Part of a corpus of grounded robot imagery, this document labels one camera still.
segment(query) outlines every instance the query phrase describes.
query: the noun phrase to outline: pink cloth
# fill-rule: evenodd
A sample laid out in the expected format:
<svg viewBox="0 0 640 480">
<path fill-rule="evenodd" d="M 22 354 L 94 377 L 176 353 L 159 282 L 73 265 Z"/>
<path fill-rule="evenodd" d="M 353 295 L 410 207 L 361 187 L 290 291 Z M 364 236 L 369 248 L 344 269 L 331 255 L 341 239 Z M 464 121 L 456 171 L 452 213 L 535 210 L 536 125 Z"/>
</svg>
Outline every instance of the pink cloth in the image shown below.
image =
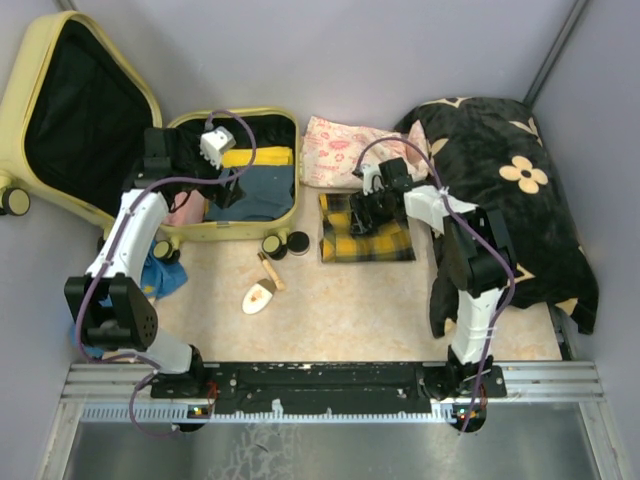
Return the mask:
<svg viewBox="0 0 640 480">
<path fill-rule="evenodd" d="M 351 172 L 362 150 L 379 138 L 400 136 L 396 132 L 369 127 L 350 127 L 324 118 L 311 117 L 302 146 L 302 181 L 312 187 L 361 188 L 362 181 Z M 427 151 L 420 122 L 413 125 L 409 140 L 424 152 Z M 414 180 L 425 178 L 428 173 L 426 164 L 418 154 L 408 152 L 407 148 L 401 142 L 379 143 L 369 149 L 363 163 L 377 165 L 385 160 L 402 157 L 407 161 L 407 168 Z"/>
<path fill-rule="evenodd" d="M 186 192 L 180 192 L 173 199 L 173 205 L 171 208 L 180 206 L 184 202 Z M 165 225 L 171 225 L 173 227 L 180 227 L 182 225 L 191 225 L 194 223 L 202 223 L 204 217 L 205 198 L 198 193 L 197 190 L 191 192 L 191 196 L 187 203 L 178 209 L 175 213 L 170 213 L 162 221 Z"/>
</svg>

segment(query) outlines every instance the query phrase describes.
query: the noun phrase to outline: folded blue clothing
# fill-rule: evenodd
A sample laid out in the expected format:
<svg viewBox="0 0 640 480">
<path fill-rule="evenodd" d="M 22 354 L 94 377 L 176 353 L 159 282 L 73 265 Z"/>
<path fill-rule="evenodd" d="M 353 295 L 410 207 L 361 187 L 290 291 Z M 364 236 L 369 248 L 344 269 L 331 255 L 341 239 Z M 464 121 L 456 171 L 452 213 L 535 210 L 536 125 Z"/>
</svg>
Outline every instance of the folded blue clothing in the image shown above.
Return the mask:
<svg viewBox="0 0 640 480">
<path fill-rule="evenodd" d="M 220 178 L 229 175 L 227 169 Z M 226 208 L 212 202 L 205 221 L 268 222 L 280 218 L 293 208 L 294 181 L 293 165 L 253 166 L 238 178 L 242 198 Z"/>
<path fill-rule="evenodd" d="M 140 289 L 147 298 L 163 298 L 167 295 L 175 292 L 178 288 L 184 285 L 187 280 L 187 272 L 180 263 L 174 263 L 172 265 L 166 265 L 153 256 L 153 247 L 155 247 L 155 240 L 151 244 L 147 258 L 144 260 L 144 266 L 142 267 L 142 278 L 140 279 Z M 107 298 L 100 302 L 104 307 L 111 305 L 111 299 Z M 71 324 L 71 343 L 76 346 L 75 338 L 75 323 Z M 101 357 L 104 353 L 99 348 L 88 347 L 85 345 L 85 350 L 92 357 Z"/>
</svg>

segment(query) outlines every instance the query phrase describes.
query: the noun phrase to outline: gray wall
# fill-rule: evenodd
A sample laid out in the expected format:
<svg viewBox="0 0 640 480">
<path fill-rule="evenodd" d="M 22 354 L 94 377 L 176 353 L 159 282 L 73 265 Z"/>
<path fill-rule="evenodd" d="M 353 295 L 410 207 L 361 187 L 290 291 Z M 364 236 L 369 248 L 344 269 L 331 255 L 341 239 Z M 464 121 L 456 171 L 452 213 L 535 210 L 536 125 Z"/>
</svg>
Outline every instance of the gray wall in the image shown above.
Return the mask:
<svg viewBox="0 0 640 480">
<path fill-rule="evenodd" d="M 278 105 L 390 127 L 440 96 L 522 98 L 571 0 L 76 0 L 165 119 Z"/>
<path fill-rule="evenodd" d="M 0 0 L 0 95 L 22 34 L 50 0 Z M 30 479 L 53 422 L 69 363 L 71 316 L 62 293 L 95 252 L 97 232 L 41 201 L 0 217 L 0 478 Z"/>
<path fill-rule="evenodd" d="M 536 113 L 600 284 L 580 350 L 604 381 L 640 477 L 640 2 L 594 0 Z"/>
</svg>

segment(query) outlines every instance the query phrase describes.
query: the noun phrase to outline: folded plaid shirt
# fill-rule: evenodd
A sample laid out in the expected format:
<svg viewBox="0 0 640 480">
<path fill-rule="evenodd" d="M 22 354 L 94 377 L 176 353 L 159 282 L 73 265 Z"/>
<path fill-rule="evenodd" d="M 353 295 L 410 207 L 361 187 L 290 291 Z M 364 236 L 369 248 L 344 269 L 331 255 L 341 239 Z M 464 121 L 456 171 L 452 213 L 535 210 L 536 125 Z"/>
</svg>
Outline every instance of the folded plaid shirt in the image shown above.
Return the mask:
<svg viewBox="0 0 640 480">
<path fill-rule="evenodd" d="M 416 259 L 408 224 L 393 220 L 383 225 L 375 235 L 354 237 L 349 233 L 349 194 L 323 193 L 319 200 L 324 230 L 320 241 L 323 262 L 394 262 Z"/>
</svg>

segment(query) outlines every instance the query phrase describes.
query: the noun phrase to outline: beige tabletop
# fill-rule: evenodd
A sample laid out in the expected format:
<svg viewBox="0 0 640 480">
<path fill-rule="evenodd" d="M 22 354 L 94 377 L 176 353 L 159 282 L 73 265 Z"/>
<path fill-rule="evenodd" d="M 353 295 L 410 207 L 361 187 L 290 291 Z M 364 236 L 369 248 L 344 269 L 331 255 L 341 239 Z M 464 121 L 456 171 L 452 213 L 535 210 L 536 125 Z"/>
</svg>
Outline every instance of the beige tabletop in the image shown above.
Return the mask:
<svg viewBox="0 0 640 480">
<path fill-rule="evenodd" d="M 156 304 L 160 325 L 209 361 L 444 360 L 455 329 L 434 339 L 428 299 L 435 260 L 427 230 L 410 223 L 417 261 L 322 264 L 319 190 L 301 188 L 296 229 L 311 238 L 304 256 L 273 261 L 287 285 L 256 315 L 241 310 L 251 285 L 268 278 L 260 242 L 187 243 L 189 281 Z M 508 308 L 493 341 L 498 360 L 559 360 L 546 305 Z"/>
</svg>

